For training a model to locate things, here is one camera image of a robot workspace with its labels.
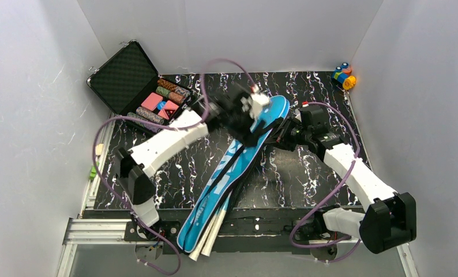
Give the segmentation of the blue racket bag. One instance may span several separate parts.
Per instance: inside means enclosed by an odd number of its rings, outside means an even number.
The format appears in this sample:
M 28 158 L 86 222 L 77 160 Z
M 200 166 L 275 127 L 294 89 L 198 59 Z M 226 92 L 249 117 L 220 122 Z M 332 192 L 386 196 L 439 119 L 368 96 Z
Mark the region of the blue racket bag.
M 272 96 L 269 106 L 255 119 L 246 117 L 237 121 L 238 130 L 232 126 L 227 128 L 233 140 L 179 231 L 177 244 L 184 252 L 191 253 L 196 248 L 215 213 L 230 198 L 265 140 L 279 127 L 289 110 L 290 103 L 284 96 Z

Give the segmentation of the blue badminton racket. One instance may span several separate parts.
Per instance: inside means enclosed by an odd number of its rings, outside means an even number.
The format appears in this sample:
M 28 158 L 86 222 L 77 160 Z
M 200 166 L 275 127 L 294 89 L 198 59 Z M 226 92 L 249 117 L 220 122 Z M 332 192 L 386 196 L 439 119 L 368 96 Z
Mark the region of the blue badminton racket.
M 212 228 L 210 229 L 210 232 L 208 234 L 208 238 L 206 239 L 204 247 L 201 250 L 202 255 L 207 256 L 207 257 L 211 255 L 212 248 L 215 244 L 215 240 L 222 226 L 222 223 L 226 216 L 227 210 L 228 210 L 228 201 L 226 201 L 224 205 L 221 207 L 221 209 L 219 209 L 215 217 L 215 222 L 212 225 Z
M 191 254 L 189 254 L 189 258 L 193 261 L 197 261 L 198 258 L 200 257 L 201 254 L 201 250 L 202 248 L 204 247 L 204 244 L 205 244 L 205 241 L 206 239 L 208 238 L 208 234 L 210 232 L 210 229 L 212 228 L 212 225 L 214 224 L 215 222 L 215 217 L 216 215 L 211 219 L 211 221 L 209 222 L 209 225 L 208 225 L 208 228 L 206 229 L 205 233 L 202 235 L 200 241 L 198 242 L 195 250 L 193 250 L 191 252 Z

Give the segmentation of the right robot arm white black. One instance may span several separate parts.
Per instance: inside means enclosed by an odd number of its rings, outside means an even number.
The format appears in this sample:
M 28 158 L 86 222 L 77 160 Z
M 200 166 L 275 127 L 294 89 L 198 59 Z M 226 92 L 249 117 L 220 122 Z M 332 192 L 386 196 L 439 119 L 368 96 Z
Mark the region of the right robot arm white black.
M 309 225 L 316 234 L 342 233 L 361 240 L 374 254 L 414 241 L 417 236 L 416 201 L 410 193 L 398 193 L 378 178 L 359 158 L 359 149 L 332 133 L 324 119 L 324 103 L 304 102 L 299 119 L 284 122 L 278 134 L 280 148 L 306 145 L 325 165 L 337 173 L 343 185 L 358 198 L 364 213 L 346 210 L 339 205 L 326 206 L 330 196 L 321 200 L 292 229 L 294 246 L 296 232 Z

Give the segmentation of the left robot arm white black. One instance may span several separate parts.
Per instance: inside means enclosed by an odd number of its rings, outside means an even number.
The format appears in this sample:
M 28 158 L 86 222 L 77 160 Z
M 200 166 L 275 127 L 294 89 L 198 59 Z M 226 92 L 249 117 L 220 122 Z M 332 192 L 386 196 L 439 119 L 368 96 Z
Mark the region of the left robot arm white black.
M 204 95 L 147 141 L 128 150 L 118 149 L 114 154 L 116 181 L 127 194 L 138 224 L 151 227 L 160 219 L 153 199 L 156 186 L 151 179 L 166 161 L 218 128 L 254 146 L 257 140 L 250 127 L 269 104 L 269 96 L 255 85 L 233 96 Z

